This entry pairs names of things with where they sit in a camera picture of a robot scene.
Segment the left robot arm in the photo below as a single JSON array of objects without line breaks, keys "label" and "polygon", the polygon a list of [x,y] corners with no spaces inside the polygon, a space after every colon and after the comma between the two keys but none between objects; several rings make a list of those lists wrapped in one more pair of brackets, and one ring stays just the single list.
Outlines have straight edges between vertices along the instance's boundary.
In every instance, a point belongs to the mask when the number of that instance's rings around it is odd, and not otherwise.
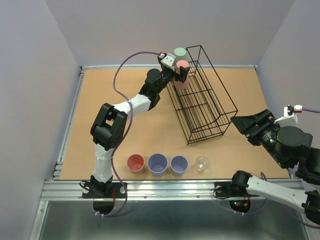
[{"label": "left robot arm", "polygon": [[90,177],[89,190],[100,197],[106,197],[112,188],[112,159],[114,151],[126,136],[127,120],[153,109],[160,100],[160,92],[173,80],[184,83],[189,76],[190,65],[176,66],[174,69],[153,68],[147,72],[144,85],[139,93],[122,103],[101,106],[90,134],[95,144],[95,168]]}]

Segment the black wire dish rack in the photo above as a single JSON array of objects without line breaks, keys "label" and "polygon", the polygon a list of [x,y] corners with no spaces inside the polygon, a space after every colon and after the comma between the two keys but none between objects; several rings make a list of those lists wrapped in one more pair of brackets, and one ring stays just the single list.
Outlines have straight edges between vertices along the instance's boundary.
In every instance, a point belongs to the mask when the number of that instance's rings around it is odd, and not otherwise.
[{"label": "black wire dish rack", "polygon": [[201,45],[186,48],[190,65],[188,85],[167,85],[188,145],[223,136],[238,113],[222,79]]}]

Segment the large lavender plastic cup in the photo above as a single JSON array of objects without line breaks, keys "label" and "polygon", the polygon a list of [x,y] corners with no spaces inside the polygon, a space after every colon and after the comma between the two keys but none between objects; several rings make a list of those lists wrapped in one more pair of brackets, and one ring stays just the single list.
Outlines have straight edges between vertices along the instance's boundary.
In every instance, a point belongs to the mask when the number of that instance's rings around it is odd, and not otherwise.
[{"label": "large lavender plastic cup", "polygon": [[149,157],[147,166],[153,176],[161,177],[168,168],[168,159],[163,154],[155,153]]}]

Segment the mint green plastic cup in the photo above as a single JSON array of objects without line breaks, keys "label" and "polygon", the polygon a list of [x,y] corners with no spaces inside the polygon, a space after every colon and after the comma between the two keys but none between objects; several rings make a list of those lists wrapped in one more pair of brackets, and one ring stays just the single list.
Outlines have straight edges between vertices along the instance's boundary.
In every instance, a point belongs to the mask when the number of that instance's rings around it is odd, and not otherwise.
[{"label": "mint green plastic cup", "polygon": [[177,47],[174,49],[175,60],[178,61],[186,61],[187,60],[187,51],[183,47]]}]

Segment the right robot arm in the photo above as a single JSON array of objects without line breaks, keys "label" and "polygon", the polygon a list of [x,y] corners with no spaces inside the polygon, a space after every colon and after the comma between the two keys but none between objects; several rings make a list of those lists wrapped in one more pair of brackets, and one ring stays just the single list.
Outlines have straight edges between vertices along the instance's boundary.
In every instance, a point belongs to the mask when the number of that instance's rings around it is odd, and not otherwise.
[{"label": "right robot arm", "polygon": [[304,213],[320,223],[320,150],[312,147],[313,136],[298,128],[301,105],[288,105],[284,115],[275,118],[265,109],[254,115],[233,116],[232,123],[253,146],[263,146],[282,169],[297,167],[295,176],[312,185],[312,191],[294,190],[264,181],[238,170],[230,182],[235,195],[255,195],[276,201]]}]

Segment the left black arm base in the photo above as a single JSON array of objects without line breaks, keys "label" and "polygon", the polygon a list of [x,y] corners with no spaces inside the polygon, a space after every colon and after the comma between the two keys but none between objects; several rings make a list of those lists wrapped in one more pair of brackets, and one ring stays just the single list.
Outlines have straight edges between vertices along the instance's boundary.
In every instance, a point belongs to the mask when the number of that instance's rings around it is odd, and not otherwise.
[{"label": "left black arm base", "polygon": [[108,182],[106,187],[98,189],[90,181],[81,181],[79,186],[82,188],[83,199],[125,199],[127,196],[123,185],[120,182]]}]

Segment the salmon pink plastic cup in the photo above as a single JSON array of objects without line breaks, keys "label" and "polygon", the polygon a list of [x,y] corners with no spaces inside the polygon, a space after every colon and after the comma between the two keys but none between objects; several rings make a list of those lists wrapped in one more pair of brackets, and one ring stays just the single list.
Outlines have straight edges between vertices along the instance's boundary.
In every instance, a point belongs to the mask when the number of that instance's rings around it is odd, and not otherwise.
[{"label": "salmon pink plastic cup", "polygon": [[179,60],[175,64],[175,78],[174,85],[177,89],[184,89],[189,85],[190,77],[189,77],[190,65],[186,60]]}]

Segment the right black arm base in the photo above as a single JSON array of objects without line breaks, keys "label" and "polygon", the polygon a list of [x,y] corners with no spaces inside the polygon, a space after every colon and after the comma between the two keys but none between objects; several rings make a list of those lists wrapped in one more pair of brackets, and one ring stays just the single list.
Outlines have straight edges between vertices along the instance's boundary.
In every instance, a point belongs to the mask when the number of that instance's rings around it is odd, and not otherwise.
[{"label": "right black arm base", "polygon": [[231,181],[214,182],[213,196],[218,199],[228,199],[233,197],[249,197],[249,193],[243,186],[232,184]]}]

